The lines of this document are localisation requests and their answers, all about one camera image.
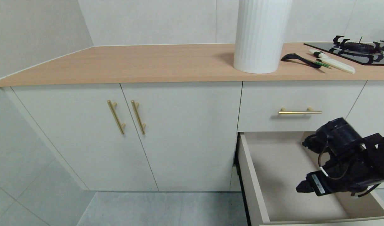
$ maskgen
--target gold bar handle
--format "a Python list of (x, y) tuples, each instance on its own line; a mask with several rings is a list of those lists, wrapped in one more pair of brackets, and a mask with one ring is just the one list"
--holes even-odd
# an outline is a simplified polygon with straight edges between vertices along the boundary
[(280, 115), (319, 115), (321, 110), (313, 110), (311, 107), (308, 107), (306, 111), (286, 111), (285, 108), (281, 108), (278, 112)]
[(135, 102), (134, 100), (131, 100), (130, 102), (132, 103), (133, 110), (136, 114), (136, 119), (138, 120), (140, 130), (142, 131), (142, 134), (145, 135), (146, 132), (144, 131), (144, 128), (146, 127), (146, 123), (142, 123), (142, 120), (140, 119), (140, 115), (138, 111), (139, 103)]
[(123, 132), (123, 128), (125, 127), (126, 124), (125, 123), (121, 124), (121, 122), (119, 121), (118, 116), (116, 115), (116, 112), (114, 110), (114, 107), (116, 107), (117, 103), (116, 102), (112, 103), (110, 100), (107, 100), (107, 103), (108, 103), (108, 106), (110, 106), (111, 113), (112, 113), (112, 115), (113, 115), (113, 117), (114, 117), (114, 119), (115, 119), (115, 121), (119, 127), (119, 131), (121, 132), (122, 135), (125, 134)]

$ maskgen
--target wooden countertop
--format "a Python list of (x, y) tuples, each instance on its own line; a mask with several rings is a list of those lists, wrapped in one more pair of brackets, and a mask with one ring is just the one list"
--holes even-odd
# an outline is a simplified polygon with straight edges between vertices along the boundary
[[(284, 43), (283, 53), (312, 58), (311, 47)], [(384, 80), (384, 66), (363, 66), (329, 54), (356, 69), (315, 69), (301, 61), (280, 62), (274, 73), (252, 74), (232, 67), (234, 44), (92, 47), (0, 79), (3, 86), (76, 83), (160, 83), (280, 80)]]

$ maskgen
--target kitchen cabinet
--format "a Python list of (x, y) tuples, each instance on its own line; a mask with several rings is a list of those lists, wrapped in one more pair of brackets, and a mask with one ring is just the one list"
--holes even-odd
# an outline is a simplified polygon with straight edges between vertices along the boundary
[[(90, 190), (156, 191), (119, 83), (13, 87)], [(110, 100), (113, 112), (107, 103)], [(116, 123), (125, 123), (124, 134)]]
[(160, 191), (230, 190), (242, 82), (121, 86)]
[[(330, 120), (346, 117), (364, 84), (365, 81), (244, 82), (238, 131), (315, 131)], [(303, 113), (281, 115), (281, 109)], [(307, 110), (321, 114), (305, 114)]]
[(252, 226), (384, 226), (384, 202), (375, 192), (359, 199), (350, 192), (320, 197), (297, 193), (306, 174), (318, 170), (317, 154), (291, 137), (268, 143), (262, 133), (238, 136), (238, 165)]
[[(384, 136), (384, 81), (367, 81), (347, 117), (347, 122), (362, 136)], [(378, 188), (384, 188), (384, 182)]]

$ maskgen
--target white vase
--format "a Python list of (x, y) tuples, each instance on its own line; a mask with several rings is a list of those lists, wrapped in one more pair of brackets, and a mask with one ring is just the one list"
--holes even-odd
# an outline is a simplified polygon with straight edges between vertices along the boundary
[(247, 73), (277, 70), (292, 0), (239, 0), (234, 68)]

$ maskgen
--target stove burner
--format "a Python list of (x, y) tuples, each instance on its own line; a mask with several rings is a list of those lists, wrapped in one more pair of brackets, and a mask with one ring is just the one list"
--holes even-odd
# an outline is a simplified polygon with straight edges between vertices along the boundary
[(351, 53), (351, 54), (375, 54), (375, 53), (381, 53), (384, 51), (384, 40), (380, 40), (383, 43), (383, 47), (380, 47), (379, 42), (373, 42), (375, 46), (371, 44), (365, 44), (365, 43), (359, 43), (359, 42), (347, 42), (350, 39), (343, 39), (342, 42), (339, 42), (339, 38), (343, 38), (344, 36), (337, 35), (333, 39), (333, 44), (335, 47), (338, 47), (341, 50), (349, 50), (353, 51), (356, 53)]
[(347, 50), (360, 52), (360, 53), (375, 53), (374, 46), (365, 43), (347, 42), (344, 44), (344, 48)]

